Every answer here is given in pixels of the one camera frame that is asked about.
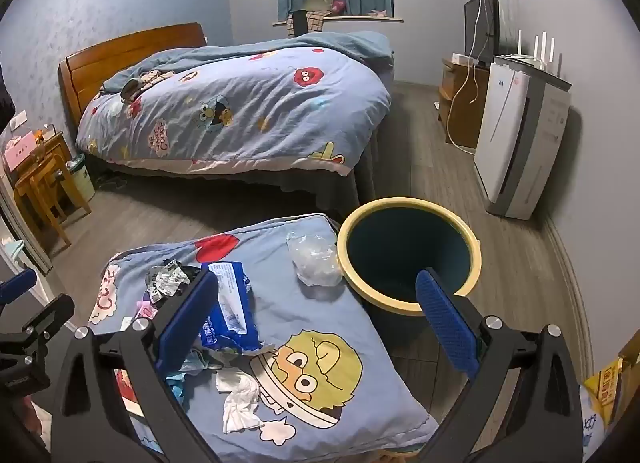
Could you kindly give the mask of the pink purple wrapper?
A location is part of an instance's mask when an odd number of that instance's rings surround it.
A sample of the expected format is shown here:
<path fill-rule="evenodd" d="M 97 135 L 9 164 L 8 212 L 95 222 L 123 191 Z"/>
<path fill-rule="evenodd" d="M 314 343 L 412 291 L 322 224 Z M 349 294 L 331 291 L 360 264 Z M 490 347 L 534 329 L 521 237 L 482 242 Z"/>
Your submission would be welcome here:
<path fill-rule="evenodd" d="M 137 311 L 134 315 L 134 318 L 145 318 L 148 320 L 152 320 L 157 314 L 157 309 L 153 306 L 150 301 L 138 301 L 137 302 Z"/>

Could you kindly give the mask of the white tissue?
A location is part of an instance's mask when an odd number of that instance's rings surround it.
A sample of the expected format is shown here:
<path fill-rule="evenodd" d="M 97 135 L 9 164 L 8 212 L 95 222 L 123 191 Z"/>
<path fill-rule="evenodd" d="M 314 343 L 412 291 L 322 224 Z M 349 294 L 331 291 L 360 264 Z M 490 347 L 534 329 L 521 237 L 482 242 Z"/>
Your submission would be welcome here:
<path fill-rule="evenodd" d="M 254 376 L 238 368 L 223 368 L 216 373 L 216 388 L 226 394 L 222 416 L 225 434 L 251 431 L 264 425 L 256 414 L 260 393 Z"/>

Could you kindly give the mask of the black silver wrapper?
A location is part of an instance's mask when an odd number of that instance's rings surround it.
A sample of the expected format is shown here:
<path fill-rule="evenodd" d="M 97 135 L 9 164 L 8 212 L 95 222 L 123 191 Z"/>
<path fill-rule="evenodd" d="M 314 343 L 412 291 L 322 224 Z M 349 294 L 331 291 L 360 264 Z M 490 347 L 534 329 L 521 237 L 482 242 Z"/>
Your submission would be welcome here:
<path fill-rule="evenodd" d="M 200 273 L 201 269 L 168 259 L 163 265 L 152 266 L 145 275 L 145 301 L 155 305 L 181 294 Z"/>

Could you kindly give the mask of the blue white wet wipe pack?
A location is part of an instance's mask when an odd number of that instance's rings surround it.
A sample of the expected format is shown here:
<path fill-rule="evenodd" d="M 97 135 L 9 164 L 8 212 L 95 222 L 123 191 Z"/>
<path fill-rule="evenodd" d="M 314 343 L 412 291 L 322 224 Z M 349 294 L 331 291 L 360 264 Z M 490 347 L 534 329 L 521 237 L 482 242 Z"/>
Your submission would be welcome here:
<path fill-rule="evenodd" d="M 250 310 L 250 280 L 242 264 L 220 261 L 203 268 L 216 275 L 218 296 L 201 327 L 201 345 L 211 350 L 231 350 L 238 355 L 257 353 L 262 342 Z"/>

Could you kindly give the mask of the clear plastic bag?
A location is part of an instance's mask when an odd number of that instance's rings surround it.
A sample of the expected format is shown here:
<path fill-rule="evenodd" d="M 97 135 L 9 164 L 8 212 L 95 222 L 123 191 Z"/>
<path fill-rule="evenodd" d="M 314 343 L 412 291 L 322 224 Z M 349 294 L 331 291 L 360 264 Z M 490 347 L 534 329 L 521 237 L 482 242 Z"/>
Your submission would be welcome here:
<path fill-rule="evenodd" d="M 306 287 L 336 287 L 343 279 L 336 246 L 326 238 L 290 231 L 286 246 L 297 278 Z"/>

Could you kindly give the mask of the blue face mask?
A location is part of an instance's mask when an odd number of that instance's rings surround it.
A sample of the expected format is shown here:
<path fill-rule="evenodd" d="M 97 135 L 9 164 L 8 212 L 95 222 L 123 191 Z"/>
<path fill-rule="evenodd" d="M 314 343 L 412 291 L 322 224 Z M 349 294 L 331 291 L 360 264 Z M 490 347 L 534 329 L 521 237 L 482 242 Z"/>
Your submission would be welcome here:
<path fill-rule="evenodd" d="M 182 405 L 184 394 L 186 393 L 187 377 L 198 376 L 204 371 L 217 371 L 223 366 L 207 349 L 192 347 L 186 355 L 186 359 L 183 360 L 180 369 L 165 376 L 165 383 L 180 405 Z"/>

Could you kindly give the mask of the yellow rimmed green trash bin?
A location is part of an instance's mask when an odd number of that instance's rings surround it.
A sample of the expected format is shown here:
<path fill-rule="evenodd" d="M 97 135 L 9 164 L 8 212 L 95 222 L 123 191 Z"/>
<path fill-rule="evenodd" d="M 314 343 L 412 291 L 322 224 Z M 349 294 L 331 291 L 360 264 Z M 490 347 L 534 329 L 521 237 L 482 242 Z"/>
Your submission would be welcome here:
<path fill-rule="evenodd" d="M 427 328 L 416 300 L 416 276 L 426 268 L 450 295 L 466 296 L 482 271 L 480 240 L 456 213 L 431 201 L 382 198 L 349 214 L 338 231 L 337 258 L 386 343 Z"/>

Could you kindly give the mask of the red strawberry snack bag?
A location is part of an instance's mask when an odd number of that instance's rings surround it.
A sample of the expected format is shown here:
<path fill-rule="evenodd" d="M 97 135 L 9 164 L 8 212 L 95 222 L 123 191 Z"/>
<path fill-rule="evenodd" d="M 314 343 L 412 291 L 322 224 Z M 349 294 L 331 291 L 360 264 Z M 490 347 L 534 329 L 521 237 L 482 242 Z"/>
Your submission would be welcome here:
<path fill-rule="evenodd" d="M 144 417 L 144 413 L 139 405 L 137 396 L 134 393 L 134 387 L 132 387 L 127 371 L 118 369 L 114 371 L 114 374 L 125 409 L 136 417 Z"/>

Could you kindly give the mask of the wooden nightstand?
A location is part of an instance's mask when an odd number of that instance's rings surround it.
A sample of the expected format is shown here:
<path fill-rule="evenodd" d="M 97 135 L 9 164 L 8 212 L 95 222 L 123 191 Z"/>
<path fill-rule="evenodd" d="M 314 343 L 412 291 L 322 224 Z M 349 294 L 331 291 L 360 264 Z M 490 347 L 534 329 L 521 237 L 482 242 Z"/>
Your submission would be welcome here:
<path fill-rule="evenodd" d="M 44 233 L 49 229 L 66 247 L 72 245 L 63 228 L 67 213 L 61 196 L 70 201 L 74 210 L 83 209 L 86 214 L 91 213 L 88 200 L 81 194 L 67 167 L 70 160 L 70 149 L 63 134 L 57 132 L 37 142 L 36 148 L 17 165 L 13 175 L 14 202 L 41 246 L 44 246 Z"/>

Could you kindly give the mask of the small white green bin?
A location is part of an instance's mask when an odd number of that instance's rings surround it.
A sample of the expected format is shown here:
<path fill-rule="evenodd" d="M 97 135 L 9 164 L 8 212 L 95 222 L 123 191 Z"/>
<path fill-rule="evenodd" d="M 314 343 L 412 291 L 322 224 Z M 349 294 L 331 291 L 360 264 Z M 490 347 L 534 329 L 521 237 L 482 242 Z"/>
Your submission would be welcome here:
<path fill-rule="evenodd" d="M 79 193 L 89 202 L 96 194 L 96 189 L 94 189 L 89 175 L 85 154 L 79 153 L 78 156 L 68 160 L 66 162 L 66 168 L 70 172 L 70 175 L 72 175 Z"/>

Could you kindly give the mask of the pink box on nightstand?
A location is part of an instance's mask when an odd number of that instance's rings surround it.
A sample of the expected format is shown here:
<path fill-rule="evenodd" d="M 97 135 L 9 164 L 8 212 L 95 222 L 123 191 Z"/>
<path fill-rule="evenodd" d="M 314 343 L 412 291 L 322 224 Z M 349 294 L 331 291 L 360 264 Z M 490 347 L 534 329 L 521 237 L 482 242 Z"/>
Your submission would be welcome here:
<path fill-rule="evenodd" d="M 3 153 L 6 167 L 9 168 L 9 171 L 15 171 L 17 166 L 25 161 L 36 147 L 37 142 L 33 132 L 9 140 Z"/>

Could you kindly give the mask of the blue cartoon pillow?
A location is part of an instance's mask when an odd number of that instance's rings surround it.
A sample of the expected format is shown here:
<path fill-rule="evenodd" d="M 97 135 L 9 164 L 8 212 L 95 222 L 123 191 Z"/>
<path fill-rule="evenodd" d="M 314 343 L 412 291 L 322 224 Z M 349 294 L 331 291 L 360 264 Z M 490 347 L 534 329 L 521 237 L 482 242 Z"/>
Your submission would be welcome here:
<path fill-rule="evenodd" d="M 191 377 L 184 409 L 218 457 L 369 462 L 421 449 L 437 422 L 402 382 L 358 297 L 343 283 L 308 287 L 298 279 L 288 241 L 305 235 L 336 237 L 328 217 L 307 214 L 119 253 L 104 269 L 88 324 L 108 333 L 134 318 L 149 297 L 146 275 L 164 261 L 236 261 L 250 283 L 250 312 L 266 351 L 235 365 L 260 388 L 262 426 L 226 433 L 214 372 Z"/>

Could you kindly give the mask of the wooden bed with headboard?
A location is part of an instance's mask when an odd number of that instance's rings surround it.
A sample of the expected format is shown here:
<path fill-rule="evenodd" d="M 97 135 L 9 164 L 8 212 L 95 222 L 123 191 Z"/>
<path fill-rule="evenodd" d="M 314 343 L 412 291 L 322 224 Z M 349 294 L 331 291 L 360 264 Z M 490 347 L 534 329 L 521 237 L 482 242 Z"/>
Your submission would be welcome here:
<path fill-rule="evenodd" d="M 198 46 L 213 45 L 206 43 L 203 29 L 199 24 L 185 23 L 113 38 L 66 57 L 60 64 L 60 83 L 68 112 L 76 126 L 76 136 L 85 108 L 105 80 L 162 50 Z M 373 163 L 377 132 L 378 128 L 359 162 L 345 176 L 328 171 L 307 171 L 297 168 L 287 171 L 251 171 L 230 175 L 178 175 L 130 168 L 105 162 L 91 154 L 89 156 L 113 168 L 137 174 L 196 178 L 232 177 L 247 183 L 277 186 L 286 191 L 303 190 L 314 195 L 319 208 L 345 212 L 371 200 L 375 195 Z"/>

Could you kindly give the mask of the white air purifier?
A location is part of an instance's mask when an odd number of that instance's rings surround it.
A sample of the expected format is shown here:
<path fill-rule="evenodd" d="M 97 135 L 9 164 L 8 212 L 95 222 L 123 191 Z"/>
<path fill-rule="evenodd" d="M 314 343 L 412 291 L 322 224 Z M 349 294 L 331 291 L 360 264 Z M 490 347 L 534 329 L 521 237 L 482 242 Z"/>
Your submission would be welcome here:
<path fill-rule="evenodd" d="M 474 153 L 488 213 L 532 217 L 563 139 L 570 87 L 523 60 L 499 56 L 491 64 Z"/>

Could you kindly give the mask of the wooden tv cabinet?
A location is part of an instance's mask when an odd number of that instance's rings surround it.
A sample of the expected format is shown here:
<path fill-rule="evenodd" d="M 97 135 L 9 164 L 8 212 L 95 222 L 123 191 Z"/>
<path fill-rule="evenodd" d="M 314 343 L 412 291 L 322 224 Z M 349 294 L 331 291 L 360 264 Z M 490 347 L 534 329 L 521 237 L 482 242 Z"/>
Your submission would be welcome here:
<path fill-rule="evenodd" d="M 438 119 L 446 142 L 474 149 L 480 136 L 489 70 L 469 68 L 442 59 L 442 82 L 438 87 Z"/>

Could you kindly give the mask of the blue cartoon duvet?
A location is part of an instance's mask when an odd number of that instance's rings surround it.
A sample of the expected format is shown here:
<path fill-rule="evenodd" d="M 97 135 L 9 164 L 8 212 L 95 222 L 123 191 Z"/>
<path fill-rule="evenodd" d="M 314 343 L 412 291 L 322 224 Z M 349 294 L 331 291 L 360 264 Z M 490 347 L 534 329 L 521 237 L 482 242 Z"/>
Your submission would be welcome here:
<path fill-rule="evenodd" d="M 390 112 L 394 54 L 378 32 L 311 32 L 162 50 L 105 80 L 76 146 L 178 175 L 348 175 Z"/>

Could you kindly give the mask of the white wifi router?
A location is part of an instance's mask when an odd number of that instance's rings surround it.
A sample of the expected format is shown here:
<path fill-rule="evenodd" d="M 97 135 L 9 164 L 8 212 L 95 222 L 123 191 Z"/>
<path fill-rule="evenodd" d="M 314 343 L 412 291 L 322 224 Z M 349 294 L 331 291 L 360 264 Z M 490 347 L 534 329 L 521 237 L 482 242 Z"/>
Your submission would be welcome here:
<path fill-rule="evenodd" d="M 555 56 L 555 37 L 550 36 L 547 31 L 534 36 L 533 53 L 527 55 L 523 53 L 523 32 L 518 29 L 518 40 L 516 41 L 516 53 L 502 55 L 502 59 L 510 59 L 530 66 L 547 73 L 553 73 Z"/>

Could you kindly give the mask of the black television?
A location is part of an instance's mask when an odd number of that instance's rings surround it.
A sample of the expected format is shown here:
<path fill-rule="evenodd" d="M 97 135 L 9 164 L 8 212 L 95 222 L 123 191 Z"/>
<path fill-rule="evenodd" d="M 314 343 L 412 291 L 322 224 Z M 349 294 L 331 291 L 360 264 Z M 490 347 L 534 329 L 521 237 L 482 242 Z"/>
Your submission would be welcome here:
<path fill-rule="evenodd" d="M 469 0 L 463 11 L 464 53 L 489 67 L 499 53 L 499 0 Z"/>

